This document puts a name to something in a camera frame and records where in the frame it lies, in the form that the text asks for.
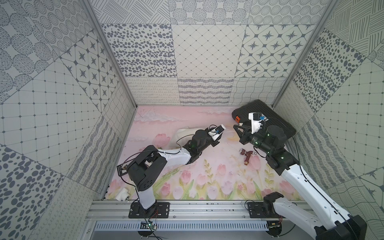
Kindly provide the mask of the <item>dark red garden hose nozzle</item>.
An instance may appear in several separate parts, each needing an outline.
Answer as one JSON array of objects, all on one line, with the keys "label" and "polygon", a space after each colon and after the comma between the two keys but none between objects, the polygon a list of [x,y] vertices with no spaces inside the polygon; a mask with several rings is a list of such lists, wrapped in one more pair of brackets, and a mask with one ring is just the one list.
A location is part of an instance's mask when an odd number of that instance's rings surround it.
[{"label": "dark red garden hose nozzle", "polygon": [[245,156],[244,165],[248,165],[250,162],[250,158],[253,155],[256,155],[255,151],[246,151],[245,149],[240,149],[240,155]]}]

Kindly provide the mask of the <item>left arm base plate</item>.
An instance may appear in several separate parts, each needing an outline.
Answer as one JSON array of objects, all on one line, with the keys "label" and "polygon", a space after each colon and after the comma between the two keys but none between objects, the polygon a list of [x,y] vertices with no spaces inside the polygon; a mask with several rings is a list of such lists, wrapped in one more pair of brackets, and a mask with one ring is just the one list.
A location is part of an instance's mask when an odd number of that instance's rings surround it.
[{"label": "left arm base plate", "polygon": [[129,219],[167,219],[169,217],[169,210],[169,202],[155,202],[147,210],[139,202],[134,202],[130,207]]}]

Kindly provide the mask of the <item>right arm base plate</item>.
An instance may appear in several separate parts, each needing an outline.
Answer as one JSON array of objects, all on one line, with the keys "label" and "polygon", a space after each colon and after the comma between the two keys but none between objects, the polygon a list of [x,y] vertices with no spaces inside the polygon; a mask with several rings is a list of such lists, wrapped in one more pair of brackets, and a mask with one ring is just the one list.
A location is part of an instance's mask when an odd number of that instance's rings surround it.
[{"label": "right arm base plate", "polygon": [[278,215],[272,208],[266,207],[263,202],[247,201],[245,206],[251,219],[284,218]]}]

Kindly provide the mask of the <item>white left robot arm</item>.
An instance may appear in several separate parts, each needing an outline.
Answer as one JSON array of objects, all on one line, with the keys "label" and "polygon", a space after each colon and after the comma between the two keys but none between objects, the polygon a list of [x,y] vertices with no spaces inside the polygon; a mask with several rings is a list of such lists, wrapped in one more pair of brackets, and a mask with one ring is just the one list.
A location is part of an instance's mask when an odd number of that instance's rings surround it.
[{"label": "white left robot arm", "polygon": [[224,125],[197,130],[192,139],[176,150],[159,150],[153,145],[128,157],[117,166],[118,176],[128,175],[134,182],[139,203],[144,211],[154,211],[157,200],[153,193],[153,184],[165,167],[189,165],[194,163],[209,146],[220,142]]}]

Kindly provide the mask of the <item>white cloth drawstring bag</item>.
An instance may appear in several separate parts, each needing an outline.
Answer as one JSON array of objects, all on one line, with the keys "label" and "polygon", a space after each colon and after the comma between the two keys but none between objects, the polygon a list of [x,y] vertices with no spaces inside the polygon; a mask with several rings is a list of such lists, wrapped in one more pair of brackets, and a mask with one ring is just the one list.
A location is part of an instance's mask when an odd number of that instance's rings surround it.
[{"label": "white cloth drawstring bag", "polygon": [[192,128],[192,129],[179,129],[173,137],[173,141],[181,146],[185,145],[189,140],[192,139],[193,135],[197,130],[203,130],[203,128]]}]

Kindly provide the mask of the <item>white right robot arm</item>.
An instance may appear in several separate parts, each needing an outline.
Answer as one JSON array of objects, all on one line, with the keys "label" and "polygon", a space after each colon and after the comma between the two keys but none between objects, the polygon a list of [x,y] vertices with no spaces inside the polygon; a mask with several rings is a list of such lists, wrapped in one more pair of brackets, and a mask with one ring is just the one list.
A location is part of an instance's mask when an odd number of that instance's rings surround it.
[{"label": "white right robot arm", "polygon": [[366,221],[359,215],[351,215],[337,204],[308,175],[300,161],[285,149],[287,137],[280,127],[269,126],[263,134],[252,132],[248,126],[234,125],[233,128],[240,143],[252,144],[264,152],[268,165],[294,187],[314,211],[314,214],[310,214],[282,194],[273,192],[264,197],[265,215],[282,216],[315,240],[365,239],[368,229]]}]

